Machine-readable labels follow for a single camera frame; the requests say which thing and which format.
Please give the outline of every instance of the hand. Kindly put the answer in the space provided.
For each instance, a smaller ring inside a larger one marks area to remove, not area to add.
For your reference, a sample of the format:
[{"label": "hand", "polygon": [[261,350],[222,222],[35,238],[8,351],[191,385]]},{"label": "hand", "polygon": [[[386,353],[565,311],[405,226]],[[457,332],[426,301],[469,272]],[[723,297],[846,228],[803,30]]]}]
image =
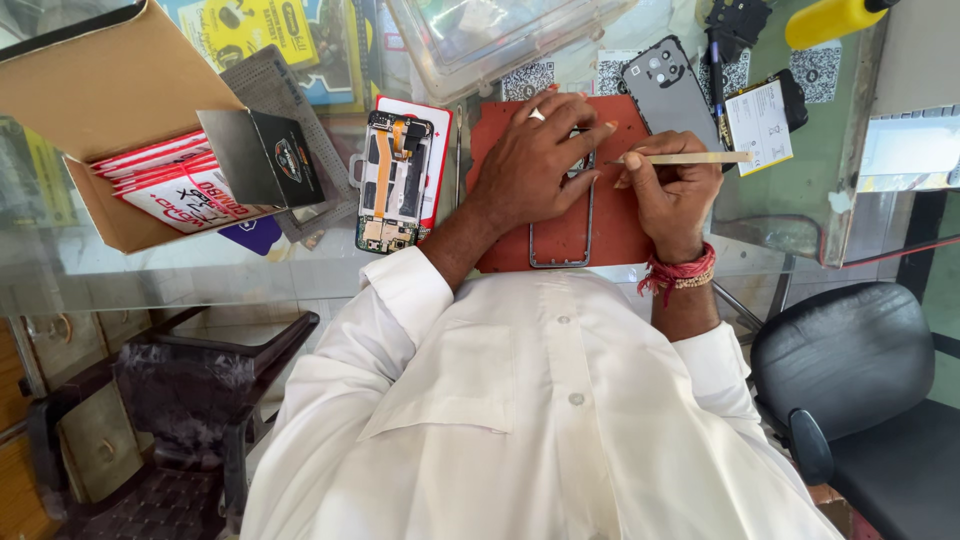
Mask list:
[{"label": "hand", "polygon": [[[557,93],[551,86],[523,104],[487,154],[463,207],[487,215],[501,234],[566,212],[600,176],[566,172],[616,130],[616,122],[593,127],[597,113],[586,94]],[[534,107],[546,121],[529,118]],[[592,128],[570,137],[576,127]]]},{"label": "hand", "polygon": [[626,170],[614,187],[633,187],[640,226],[653,239],[660,262],[691,262],[703,255],[704,220],[723,173],[716,163],[654,167],[646,156],[706,151],[692,132],[664,132],[641,140],[623,156]]}]

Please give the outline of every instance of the plastic container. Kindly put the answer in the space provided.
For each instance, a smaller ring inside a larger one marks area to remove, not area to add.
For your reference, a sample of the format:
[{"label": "plastic container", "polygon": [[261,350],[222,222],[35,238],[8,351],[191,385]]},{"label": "plastic container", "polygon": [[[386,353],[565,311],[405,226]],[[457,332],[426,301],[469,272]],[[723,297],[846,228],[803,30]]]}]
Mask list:
[{"label": "plastic container", "polygon": [[793,14],[786,42],[796,50],[858,32],[879,22],[899,0],[820,0]]},{"label": "plastic container", "polygon": [[637,0],[386,0],[427,93],[449,103],[573,39]]}]

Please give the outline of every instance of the white shirt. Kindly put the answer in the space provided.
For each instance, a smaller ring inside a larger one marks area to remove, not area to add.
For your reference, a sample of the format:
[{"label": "white shirt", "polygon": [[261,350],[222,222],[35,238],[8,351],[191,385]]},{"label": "white shirt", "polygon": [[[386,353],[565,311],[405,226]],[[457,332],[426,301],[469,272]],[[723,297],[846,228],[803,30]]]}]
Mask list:
[{"label": "white shirt", "polygon": [[676,343],[590,274],[363,271],[302,356],[244,539],[839,533],[770,447],[730,326]]}]

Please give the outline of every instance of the silver ring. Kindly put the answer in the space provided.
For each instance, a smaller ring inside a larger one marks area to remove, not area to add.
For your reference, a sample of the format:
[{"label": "silver ring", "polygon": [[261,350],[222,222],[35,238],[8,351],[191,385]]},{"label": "silver ring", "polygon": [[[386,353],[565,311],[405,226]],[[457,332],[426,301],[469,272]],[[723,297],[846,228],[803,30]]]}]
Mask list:
[{"label": "silver ring", "polygon": [[534,107],[534,111],[527,118],[537,118],[540,122],[546,122],[546,116],[540,113],[540,109]]}]

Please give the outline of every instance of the fingernail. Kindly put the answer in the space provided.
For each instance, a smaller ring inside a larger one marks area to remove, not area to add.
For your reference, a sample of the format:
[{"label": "fingernail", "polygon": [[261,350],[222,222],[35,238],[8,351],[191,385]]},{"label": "fingernail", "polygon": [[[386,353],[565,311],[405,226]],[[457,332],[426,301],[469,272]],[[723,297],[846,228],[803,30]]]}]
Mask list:
[{"label": "fingernail", "polygon": [[640,156],[634,154],[633,152],[627,152],[623,157],[623,164],[627,166],[627,170],[636,171],[643,164],[640,161]]}]

